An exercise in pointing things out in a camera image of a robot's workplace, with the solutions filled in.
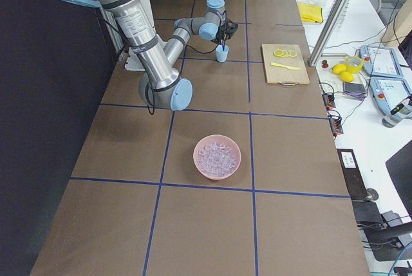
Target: bowl of ice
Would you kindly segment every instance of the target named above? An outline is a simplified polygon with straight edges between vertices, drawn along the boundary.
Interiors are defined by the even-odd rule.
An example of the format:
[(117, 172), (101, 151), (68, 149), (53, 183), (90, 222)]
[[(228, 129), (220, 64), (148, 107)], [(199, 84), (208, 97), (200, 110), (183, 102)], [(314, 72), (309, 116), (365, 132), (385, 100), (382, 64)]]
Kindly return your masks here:
[(201, 139), (193, 150), (196, 168), (209, 179), (224, 179), (238, 169), (241, 153), (235, 141), (220, 134)]

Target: pink bowl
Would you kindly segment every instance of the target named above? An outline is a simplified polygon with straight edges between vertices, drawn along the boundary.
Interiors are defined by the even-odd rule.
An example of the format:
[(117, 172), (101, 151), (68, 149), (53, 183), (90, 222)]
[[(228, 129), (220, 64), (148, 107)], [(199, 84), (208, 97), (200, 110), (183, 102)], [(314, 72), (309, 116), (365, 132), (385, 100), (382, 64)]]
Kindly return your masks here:
[[(231, 170), (230, 173), (224, 175), (224, 176), (211, 176), (208, 175), (205, 171), (200, 169), (198, 157), (199, 157), (199, 151), (204, 149), (206, 144), (216, 142), (218, 145), (220, 143), (224, 143), (226, 147), (230, 147), (232, 151), (230, 152), (230, 155), (233, 155), (235, 157), (235, 162), (236, 165), (235, 167)], [(202, 173), (204, 176), (206, 176), (209, 179), (214, 179), (214, 180), (219, 180), (219, 179), (225, 179), (231, 176), (233, 173), (236, 172), (236, 170), (239, 168), (241, 161), (241, 153), (240, 153), (240, 148), (236, 144), (235, 141), (232, 139), (228, 138), (227, 136), (222, 136), (220, 134), (212, 134), (210, 136), (206, 136), (205, 138), (201, 139), (195, 146), (193, 150), (193, 162), (196, 168), (199, 170), (200, 173)]]

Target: yellow cloth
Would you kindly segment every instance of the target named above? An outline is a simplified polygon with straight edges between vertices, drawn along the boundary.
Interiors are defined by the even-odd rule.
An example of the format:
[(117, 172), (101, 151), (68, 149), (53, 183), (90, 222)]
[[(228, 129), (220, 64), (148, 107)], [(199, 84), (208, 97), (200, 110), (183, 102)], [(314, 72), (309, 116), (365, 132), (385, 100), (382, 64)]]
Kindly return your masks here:
[(322, 23), (322, 8), (319, 6), (297, 3), (299, 13), (303, 22)]

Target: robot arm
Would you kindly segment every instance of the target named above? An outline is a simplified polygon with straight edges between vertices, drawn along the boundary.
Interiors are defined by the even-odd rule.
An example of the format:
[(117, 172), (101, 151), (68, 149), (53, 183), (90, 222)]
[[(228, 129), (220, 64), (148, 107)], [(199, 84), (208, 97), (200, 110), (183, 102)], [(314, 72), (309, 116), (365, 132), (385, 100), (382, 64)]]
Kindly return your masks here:
[(192, 84), (173, 68), (191, 35), (217, 43), (222, 34), (229, 39), (237, 29), (237, 25), (226, 18), (224, 0), (207, 0), (206, 14), (176, 21), (175, 31), (164, 46), (140, 0), (63, 1), (96, 8), (102, 6), (113, 13), (145, 69), (139, 84), (140, 96), (146, 104), (172, 110), (183, 110), (191, 101)]

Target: wooden cutting board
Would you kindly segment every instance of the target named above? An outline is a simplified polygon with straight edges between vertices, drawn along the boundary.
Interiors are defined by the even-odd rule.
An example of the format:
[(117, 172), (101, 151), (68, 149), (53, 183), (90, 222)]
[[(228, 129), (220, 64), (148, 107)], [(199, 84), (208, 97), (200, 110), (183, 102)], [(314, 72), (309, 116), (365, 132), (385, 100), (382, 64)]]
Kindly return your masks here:
[[(276, 50), (294, 50), (296, 57), (276, 57)], [(262, 44), (263, 65), (265, 67), (266, 82), (270, 84), (297, 85), (309, 84), (306, 65), (302, 58), (302, 52), (297, 44)], [(287, 66), (299, 67), (299, 70), (271, 66), (271, 62)]]

